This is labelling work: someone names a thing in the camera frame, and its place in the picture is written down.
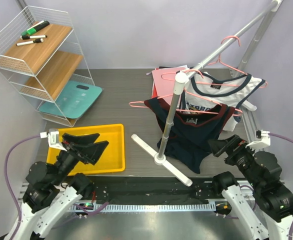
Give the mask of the navy maroon tank top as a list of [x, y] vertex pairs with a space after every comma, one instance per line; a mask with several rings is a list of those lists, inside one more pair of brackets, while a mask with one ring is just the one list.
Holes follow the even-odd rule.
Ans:
[[189, 114], [176, 111], [164, 151], [165, 156], [179, 160], [199, 174], [204, 158], [212, 153], [209, 140], [217, 140], [235, 108], [217, 104], [208, 113]]

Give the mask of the white navy tank top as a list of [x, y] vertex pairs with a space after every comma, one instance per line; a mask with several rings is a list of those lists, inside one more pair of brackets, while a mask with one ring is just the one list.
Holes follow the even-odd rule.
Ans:
[[[179, 103], [180, 109], [208, 111], [216, 105], [213, 102], [197, 98], [187, 92], [197, 96], [206, 97], [229, 107], [240, 109], [242, 104], [265, 82], [264, 79], [253, 77], [249, 73], [225, 80], [218, 80], [205, 72], [202, 74], [203, 78], [200, 74], [196, 74], [185, 85]], [[214, 82], [218, 84], [232, 84], [239, 86], [214, 86], [210, 84], [196, 84], [196, 82]]]

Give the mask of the pink hanger of navy top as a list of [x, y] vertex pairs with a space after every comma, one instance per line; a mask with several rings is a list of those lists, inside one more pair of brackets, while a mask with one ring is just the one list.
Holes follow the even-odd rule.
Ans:
[[[215, 100], [211, 100], [207, 97], [203, 97], [203, 96], [200, 96], [200, 95], [195, 95], [193, 93], [190, 93], [187, 91], [188, 94], [196, 97], [196, 98], [199, 98], [199, 99], [203, 99], [203, 100], [206, 100], [208, 102], [212, 102], [216, 105], [219, 105], [219, 106], [222, 106], [222, 104], [220, 102], [217, 102]], [[163, 95], [163, 96], [156, 96], [155, 99], [159, 100], [159, 99], [164, 99], [164, 98], [167, 98], [167, 97], [173, 97], [173, 93], [172, 94], [167, 94], [167, 95]], [[140, 105], [136, 105], [136, 104], [143, 104], [144, 101], [130, 101], [128, 104], [130, 107], [133, 107], [133, 108], [147, 108], [146, 106], [140, 106]], [[208, 111], [204, 111], [204, 110], [190, 110], [190, 109], [176, 109], [177, 111], [179, 112], [189, 112], [189, 113], [204, 113], [204, 114], [213, 114], [212, 112], [208, 112]], [[240, 117], [241, 115], [243, 115], [243, 111], [238, 109], [238, 108], [235, 108], [234, 109], [234, 113], [232, 114], [234, 117]]]

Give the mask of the pink hanger of white top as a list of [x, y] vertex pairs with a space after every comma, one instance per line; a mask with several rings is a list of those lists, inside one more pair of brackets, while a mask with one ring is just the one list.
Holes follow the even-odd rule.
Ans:
[[[200, 71], [200, 70], [192, 70], [192, 69], [184, 69], [184, 70], [181, 70], [181, 71], [178, 71], [176, 72], [175, 74], [178, 74], [178, 73], [188, 73], [188, 72], [195, 72], [196, 74], [200, 74], [202, 78], [204, 78], [203, 76], [203, 73]], [[173, 74], [174, 72], [166, 72], [166, 73], [163, 73], [161, 75], [161, 78], [163, 80], [167, 80], [167, 81], [173, 81], [173, 79], [169, 79], [169, 78], [165, 78], [164, 75], [169, 75], [169, 74]], [[201, 84], [201, 85], [213, 85], [213, 86], [228, 86], [228, 87], [239, 87], [239, 85], [236, 85], [236, 84], [225, 84], [225, 83], [214, 83], [214, 82], [211, 82], [211, 83], [207, 83], [207, 82], [203, 82], [203, 81], [196, 81], [195, 82], [196, 84]], [[265, 81], [262, 86], [260, 86], [259, 88], [263, 89], [263, 88], [266, 88], [268, 86], [268, 82]]]

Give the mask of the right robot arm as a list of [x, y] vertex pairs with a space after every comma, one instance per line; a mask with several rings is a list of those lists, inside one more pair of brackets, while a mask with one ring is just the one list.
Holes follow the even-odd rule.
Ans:
[[276, 156], [264, 151], [271, 145], [270, 135], [269, 131], [258, 130], [257, 140], [250, 143], [238, 135], [208, 142], [215, 157], [226, 153], [224, 162], [236, 166], [248, 181], [266, 225], [247, 203], [229, 171], [213, 177], [212, 191], [226, 199], [250, 240], [293, 240], [293, 193], [280, 180], [282, 168]]

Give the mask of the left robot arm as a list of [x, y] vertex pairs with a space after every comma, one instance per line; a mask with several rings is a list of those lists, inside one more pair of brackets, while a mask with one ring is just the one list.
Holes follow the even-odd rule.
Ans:
[[57, 129], [38, 134], [39, 138], [47, 139], [49, 147], [59, 150], [59, 154], [55, 163], [37, 161], [29, 168], [22, 203], [13, 199], [17, 219], [0, 239], [43, 240], [69, 208], [95, 193], [95, 184], [83, 173], [75, 174], [63, 193], [58, 186], [79, 162], [95, 165], [99, 161], [109, 145], [107, 140], [98, 141], [99, 136], [99, 133], [60, 136]]

